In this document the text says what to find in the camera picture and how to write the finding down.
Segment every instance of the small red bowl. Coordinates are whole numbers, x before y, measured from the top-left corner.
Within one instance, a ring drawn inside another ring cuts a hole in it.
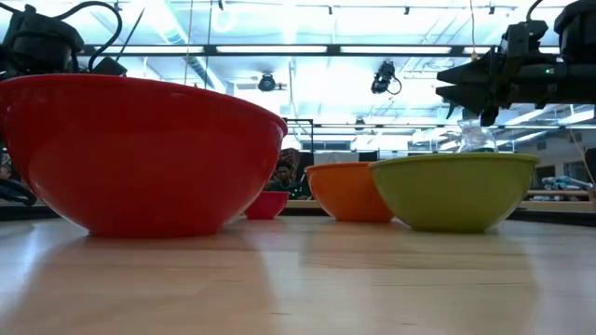
[[[290,192],[262,191],[246,209],[250,220],[273,220],[288,203]]]
[[[242,213],[287,127],[205,89],[54,74],[0,83],[0,132],[24,179],[64,218],[92,235],[170,238],[217,233]]]

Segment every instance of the bowl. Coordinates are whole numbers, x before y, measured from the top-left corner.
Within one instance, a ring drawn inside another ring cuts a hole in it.
[[[389,222],[393,218],[374,187],[369,164],[337,163],[306,168],[313,196],[336,220]]]
[[[0,83],[0,129],[34,192],[108,237],[210,235],[263,190],[287,127],[219,93],[90,74]]]
[[[529,154],[429,154],[371,164],[381,196],[414,230],[478,233],[526,195],[538,158]]]
[[[244,214],[249,220],[273,220],[286,207],[289,196],[290,192],[262,191]]]

